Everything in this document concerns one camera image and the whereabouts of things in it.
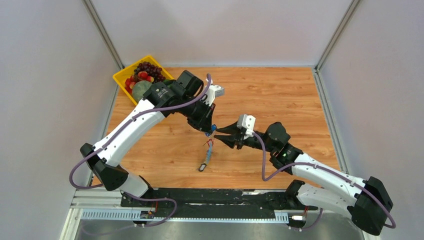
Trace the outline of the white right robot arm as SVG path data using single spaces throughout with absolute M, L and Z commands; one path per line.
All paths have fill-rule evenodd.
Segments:
M 261 177 L 269 181 L 280 172 L 310 180 L 314 187 L 294 180 L 286 189 L 285 201 L 292 209 L 301 205 L 318 207 L 338 213 L 362 231 L 379 236 L 384 227 L 395 229 L 391 215 L 394 206 L 383 182 L 343 173 L 314 159 L 290 144 L 290 135 L 281 122 L 268 126 L 265 132 L 255 131 L 254 117 L 237 121 L 215 130 L 215 138 L 230 148 L 250 147 L 262 150 Z

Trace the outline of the red key tag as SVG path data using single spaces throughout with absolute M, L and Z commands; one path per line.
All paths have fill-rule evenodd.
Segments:
M 209 140 L 206 142 L 206 144 L 207 144 L 209 147 L 211 147 L 211 146 L 213 146 L 213 145 L 214 145 L 214 140 L 213 140 L 213 139 L 209 139 Z

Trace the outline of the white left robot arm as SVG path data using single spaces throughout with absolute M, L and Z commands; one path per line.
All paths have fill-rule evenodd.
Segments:
M 152 203 L 149 184 L 123 168 L 121 161 L 141 137 L 170 114 L 179 113 L 192 128 L 211 134 L 214 100 L 224 95 L 225 89 L 213 84 L 209 74 L 206 77 L 203 81 L 185 70 L 176 80 L 150 85 L 134 110 L 111 133 L 81 147 L 83 161 L 107 191 L 125 192 L 140 207 Z

